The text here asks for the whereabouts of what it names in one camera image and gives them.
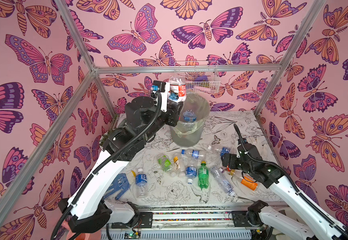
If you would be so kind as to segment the clear bottle red cap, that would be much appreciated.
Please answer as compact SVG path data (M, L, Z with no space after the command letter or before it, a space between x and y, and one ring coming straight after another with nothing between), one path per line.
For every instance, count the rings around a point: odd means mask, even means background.
M169 78L170 94L168 99L175 103L185 102L187 98L186 81L183 76L174 75Z

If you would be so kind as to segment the clear bottle blue label large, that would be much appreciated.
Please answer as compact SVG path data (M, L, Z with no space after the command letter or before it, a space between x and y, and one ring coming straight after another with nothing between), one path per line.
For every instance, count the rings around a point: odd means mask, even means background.
M187 110L183 113L183 119L185 122L195 122L197 115L192 110Z

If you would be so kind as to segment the long clear bottle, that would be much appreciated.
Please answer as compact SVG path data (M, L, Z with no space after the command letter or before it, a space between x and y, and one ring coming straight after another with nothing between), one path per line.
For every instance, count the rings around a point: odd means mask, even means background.
M210 169L210 173L214 177L214 179L217 181L218 186L230 197L235 197L237 194L233 188L233 186L230 184L228 179L225 177L225 175L222 173L222 170L218 166L212 166Z

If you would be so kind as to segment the light green label bottle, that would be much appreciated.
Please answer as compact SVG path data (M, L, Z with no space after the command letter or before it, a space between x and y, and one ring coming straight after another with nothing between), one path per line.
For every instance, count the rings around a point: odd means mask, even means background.
M167 155L158 157L157 161L165 173L169 174L171 177L177 176L173 163Z

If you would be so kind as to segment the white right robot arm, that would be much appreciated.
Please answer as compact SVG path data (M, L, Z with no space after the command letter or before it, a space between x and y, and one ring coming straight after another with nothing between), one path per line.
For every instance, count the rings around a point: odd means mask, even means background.
M239 145L236 154L221 155L222 165L239 170L278 195L304 221L301 224L279 214L263 201L249 210L253 219L273 227L294 240L348 240L348 226L334 219L311 200L279 165L264 161L256 146Z

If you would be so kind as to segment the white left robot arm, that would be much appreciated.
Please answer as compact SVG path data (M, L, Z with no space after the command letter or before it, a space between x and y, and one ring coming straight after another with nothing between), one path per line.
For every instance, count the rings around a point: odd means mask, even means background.
M50 238L56 239L63 222L67 222L73 232L72 239L80 234L96 233L112 220L134 227L139 211L133 204L110 204L103 198L123 170L115 163L131 162L163 126L175 127L183 107L182 102L170 101L160 93L137 97L127 103L125 125L113 130L105 140L103 149L110 154L109 157L96 163L72 197L61 200L62 215Z

